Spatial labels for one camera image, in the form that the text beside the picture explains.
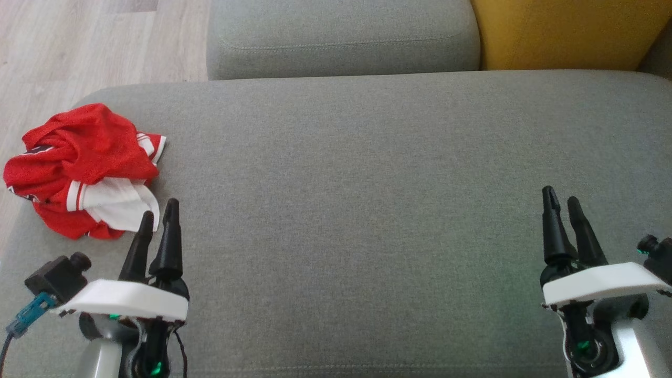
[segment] laminate floor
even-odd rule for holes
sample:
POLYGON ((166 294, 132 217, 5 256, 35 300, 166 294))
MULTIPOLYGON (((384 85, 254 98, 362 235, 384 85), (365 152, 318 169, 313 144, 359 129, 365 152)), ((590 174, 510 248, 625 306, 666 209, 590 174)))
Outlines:
MULTIPOLYGON (((210 0, 0 0, 0 162, 105 87, 205 81, 210 0)), ((22 199, 0 188, 0 256, 22 199)))

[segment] robotic arm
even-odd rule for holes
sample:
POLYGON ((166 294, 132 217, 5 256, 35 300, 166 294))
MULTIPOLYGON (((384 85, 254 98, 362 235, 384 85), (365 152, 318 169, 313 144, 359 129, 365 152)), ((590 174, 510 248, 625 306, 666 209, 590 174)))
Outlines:
POLYGON ((579 200, 567 201, 577 248, 560 219, 555 191, 544 197, 544 261, 540 283, 547 308, 560 318, 562 351, 570 378, 672 378, 653 337, 641 319, 648 311, 646 293, 671 296, 672 239, 651 235, 639 244, 648 254, 644 266, 609 265, 583 214, 579 200))
POLYGON ((79 252, 70 259, 61 256, 28 277, 25 284, 36 298, 7 327, 2 361, 9 341, 25 334, 47 311, 61 317, 78 313, 80 330, 91 342, 82 354, 76 378, 168 377, 167 344, 173 334, 180 343, 186 377, 186 354, 177 330, 185 324, 190 297, 181 278, 178 201, 168 201, 159 251, 146 277, 153 221, 152 212, 146 212, 118 280, 88 283, 82 272, 91 262, 79 252))

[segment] gray fabric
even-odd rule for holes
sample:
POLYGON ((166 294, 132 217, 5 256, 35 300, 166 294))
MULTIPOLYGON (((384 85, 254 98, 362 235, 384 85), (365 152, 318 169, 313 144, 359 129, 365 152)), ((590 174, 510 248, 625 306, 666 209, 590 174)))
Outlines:
POLYGON ((639 71, 652 73, 672 80, 672 20, 651 46, 639 71))
POLYGON ((478 70, 469 0, 214 0, 208 77, 478 70))
MULTIPOLYGON (((652 75, 260 79, 88 102, 168 137, 153 191, 181 201, 190 377, 564 378, 560 324, 540 307, 541 188, 578 196, 610 262, 672 234, 672 83, 652 75)), ((66 240, 26 203, 0 318, 58 255, 115 278, 130 239, 66 240)), ((647 319, 668 358, 671 311, 653 297, 647 319)), ((41 319, 7 376, 72 372, 75 323, 41 319)))

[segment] yellow pillow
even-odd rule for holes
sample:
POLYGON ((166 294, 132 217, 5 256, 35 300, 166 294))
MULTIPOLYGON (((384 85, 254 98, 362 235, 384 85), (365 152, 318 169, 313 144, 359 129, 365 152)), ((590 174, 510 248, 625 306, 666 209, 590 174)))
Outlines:
POLYGON ((672 0, 472 0, 482 69, 634 70, 672 0))

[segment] blue connector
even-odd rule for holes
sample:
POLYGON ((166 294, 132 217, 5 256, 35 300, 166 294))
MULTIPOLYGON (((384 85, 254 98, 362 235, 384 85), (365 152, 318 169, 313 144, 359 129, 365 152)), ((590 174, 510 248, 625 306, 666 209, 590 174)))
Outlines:
POLYGON ((56 307, 56 299, 45 292, 38 294, 32 302, 16 314, 16 319, 6 328, 7 333, 14 338, 20 338, 40 316, 54 307, 56 307))

